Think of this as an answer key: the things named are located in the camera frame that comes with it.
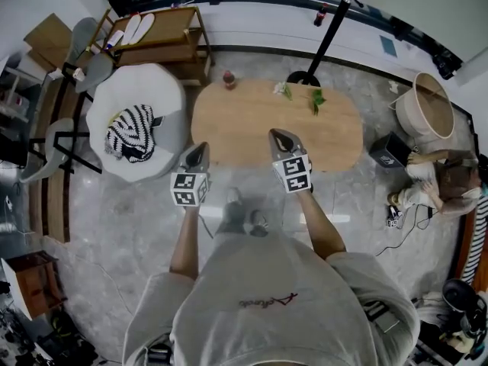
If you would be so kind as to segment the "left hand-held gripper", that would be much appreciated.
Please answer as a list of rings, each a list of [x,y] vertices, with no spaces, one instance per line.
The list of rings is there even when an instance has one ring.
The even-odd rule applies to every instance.
[[[210,164],[210,146],[207,142],[188,147],[179,159],[179,167],[185,172],[171,174],[170,191],[173,202],[179,207],[199,207],[209,191],[206,173]]]

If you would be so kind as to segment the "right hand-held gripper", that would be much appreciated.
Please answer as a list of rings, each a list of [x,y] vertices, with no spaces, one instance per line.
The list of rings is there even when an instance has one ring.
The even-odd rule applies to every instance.
[[[311,163],[300,138],[288,130],[268,132],[272,168],[287,194],[311,190]]]

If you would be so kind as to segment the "person's left forearm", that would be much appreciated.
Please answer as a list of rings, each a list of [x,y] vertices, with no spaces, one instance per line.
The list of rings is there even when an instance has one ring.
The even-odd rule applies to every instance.
[[[199,275],[198,220],[199,207],[187,207],[169,271],[196,280]]]

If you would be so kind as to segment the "person's right forearm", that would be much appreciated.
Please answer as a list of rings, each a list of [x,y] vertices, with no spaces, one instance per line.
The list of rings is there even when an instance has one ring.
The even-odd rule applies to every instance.
[[[329,256],[345,252],[346,247],[339,232],[327,218],[310,190],[297,192],[313,251],[323,260]]]

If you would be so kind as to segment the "wooden coffee table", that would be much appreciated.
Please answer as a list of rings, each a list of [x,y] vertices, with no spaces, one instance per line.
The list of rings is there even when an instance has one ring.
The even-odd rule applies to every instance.
[[[191,135],[207,142],[210,159],[219,165],[260,167],[271,164],[268,132],[272,128],[297,135],[313,170],[350,169],[363,150],[358,109],[339,91],[321,88],[326,102],[313,115],[310,93],[316,87],[289,84],[293,100],[273,93],[275,82],[240,79],[233,90],[221,82],[204,88],[194,105]]]

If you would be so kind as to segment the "white flower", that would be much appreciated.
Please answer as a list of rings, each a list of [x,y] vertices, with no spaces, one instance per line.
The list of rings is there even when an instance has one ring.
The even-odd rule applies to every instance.
[[[293,96],[287,82],[279,82],[274,87],[274,94],[283,95],[287,100],[292,101]]]

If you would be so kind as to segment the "person's blue jeans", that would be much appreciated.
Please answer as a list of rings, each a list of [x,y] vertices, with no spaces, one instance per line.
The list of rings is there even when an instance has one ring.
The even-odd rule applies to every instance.
[[[245,224],[250,223],[250,214],[246,214],[244,204],[226,204],[223,211],[223,219],[217,228],[216,234],[235,233],[246,234]]]

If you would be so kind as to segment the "person's right shoe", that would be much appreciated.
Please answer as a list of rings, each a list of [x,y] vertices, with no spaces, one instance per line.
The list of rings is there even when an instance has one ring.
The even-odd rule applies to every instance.
[[[268,235],[268,221],[260,210],[254,210],[250,214],[251,231],[254,237],[266,237]]]

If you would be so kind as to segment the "white bean bag chair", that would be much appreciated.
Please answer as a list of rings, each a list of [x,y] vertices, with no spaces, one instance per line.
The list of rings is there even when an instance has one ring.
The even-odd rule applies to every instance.
[[[150,106],[155,117],[163,118],[153,129],[154,153],[144,162],[117,160],[105,152],[108,126],[118,112],[139,104]],[[167,69],[155,63],[120,67],[96,88],[86,123],[91,149],[100,159],[104,171],[127,182],[157,178],[170,171],[188,142],[183,85]]]

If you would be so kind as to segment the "black box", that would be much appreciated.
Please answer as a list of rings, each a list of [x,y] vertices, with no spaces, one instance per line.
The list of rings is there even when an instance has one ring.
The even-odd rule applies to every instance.
[[[369,155],[386,169],[405,168],[411,148],[394,132],[378,139],[369,150]]]

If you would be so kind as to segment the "black tripod stand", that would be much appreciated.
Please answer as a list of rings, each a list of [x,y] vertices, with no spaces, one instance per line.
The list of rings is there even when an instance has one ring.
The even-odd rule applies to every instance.
[[[346,14],[348,13],[352,2],[355,2],[359,8],[364,7],[364,4],[362,2],[359,2],[359,0],[341,0],[338,8],[335,11],[335,14],[333,15],[328,30],[314,55],[310,67],[307,71],[292,72],[287,77],[287,83],[312,85],[316,87],[320,86],[319,80],[315,76],[316,70],[321,63],[322,58],[325,56],[326,51],[329,49],[329,46],[331,45],[333,38],[335,37],[340,25],[342,24]]]

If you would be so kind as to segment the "wooden shelf rack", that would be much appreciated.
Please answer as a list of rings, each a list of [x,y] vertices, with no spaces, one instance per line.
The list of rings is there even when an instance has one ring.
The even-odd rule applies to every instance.
[[[110,25],[108,35],[102,45],[94,46],[107,55],[116,67],[157,63],[167,68],[183,85],[206,86],[210,67],[215,60],[199,8],[167,8],[145,12],[140,17],[150,15],[154,17],[154,22],[139,41],[128,44],[119,41],[109,46],[109,38],[116,31],[125,31],[135,16],[112,21],[106,14],[98,23],[98,28],[107,21]]]

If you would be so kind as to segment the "blue booklet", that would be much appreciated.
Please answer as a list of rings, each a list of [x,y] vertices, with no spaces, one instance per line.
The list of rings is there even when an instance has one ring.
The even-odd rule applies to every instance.
[[[385,54],[397,58],[397,51],[391,39],[380,36],[380,42]]]

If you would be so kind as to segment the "person's light grey shirt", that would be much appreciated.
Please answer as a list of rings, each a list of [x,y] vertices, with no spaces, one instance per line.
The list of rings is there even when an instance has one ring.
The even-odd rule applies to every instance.
[[[381,300],[401,327],[378,335],[362,305]],[[196,280],[151,276],[124,340],[124,366],[167,341],[172,366],[403,366],[419,337],[415,307],[377,259],[326,260],[283,236],[224,233]]]

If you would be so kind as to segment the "cardboard box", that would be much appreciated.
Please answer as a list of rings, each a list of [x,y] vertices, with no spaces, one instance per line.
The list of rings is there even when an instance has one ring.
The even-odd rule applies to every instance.
[[[71,37],[71,30],[52,13],[24,38],[31,47],[27,55],[47,72],[61,69],[69,52]]]

